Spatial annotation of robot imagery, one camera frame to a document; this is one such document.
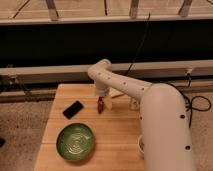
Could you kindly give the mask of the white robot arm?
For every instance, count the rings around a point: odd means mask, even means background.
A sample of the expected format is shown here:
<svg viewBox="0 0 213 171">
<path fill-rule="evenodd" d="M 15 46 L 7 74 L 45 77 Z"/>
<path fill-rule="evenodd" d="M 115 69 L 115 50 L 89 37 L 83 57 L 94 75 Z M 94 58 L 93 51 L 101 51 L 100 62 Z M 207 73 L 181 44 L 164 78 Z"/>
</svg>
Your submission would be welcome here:
<svg viewBox="0 0 213 171">
<path fill-rule="evenodd" d="M 175 87 L 115 74 L 108 59 L 90 66 L 88 76 L 98 96 L 112 87 L 140 103 L 145 171 L 196 171 L 185 101 Z"/>
</svg>

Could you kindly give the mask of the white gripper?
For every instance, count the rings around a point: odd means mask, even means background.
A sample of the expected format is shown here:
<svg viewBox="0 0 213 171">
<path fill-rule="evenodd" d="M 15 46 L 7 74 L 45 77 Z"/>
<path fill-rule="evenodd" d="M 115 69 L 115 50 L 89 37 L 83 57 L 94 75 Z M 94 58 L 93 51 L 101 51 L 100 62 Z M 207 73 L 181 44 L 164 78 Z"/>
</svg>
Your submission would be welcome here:
<svg viewBox="0 0 213 171">
<path fill-rule="evenodd" d="M 98 96 L 104 97 L 109 92 L 109 86 L 102 81 L 95 81 L 95 92 Z M 112 98 L 110 96 L 104 97 L 104 104 L 108 110 L 112 109 Z"/>
</svg>

